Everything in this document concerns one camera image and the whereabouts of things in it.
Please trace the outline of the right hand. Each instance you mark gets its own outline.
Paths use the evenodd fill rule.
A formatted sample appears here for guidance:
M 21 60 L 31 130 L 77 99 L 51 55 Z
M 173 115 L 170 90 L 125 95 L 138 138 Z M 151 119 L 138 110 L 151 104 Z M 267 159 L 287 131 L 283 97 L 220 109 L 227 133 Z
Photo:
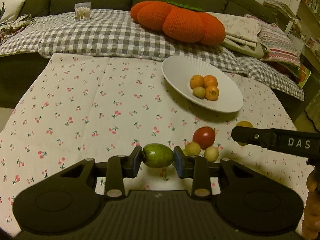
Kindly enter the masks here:
M 308 197 L 304 207 L 304 220 L 302 222 L 302 236 L 304 239 L 316 239 L 319 236 L 319 194 L 317 194 L 317 181 L 312 171 L 306 181 Z

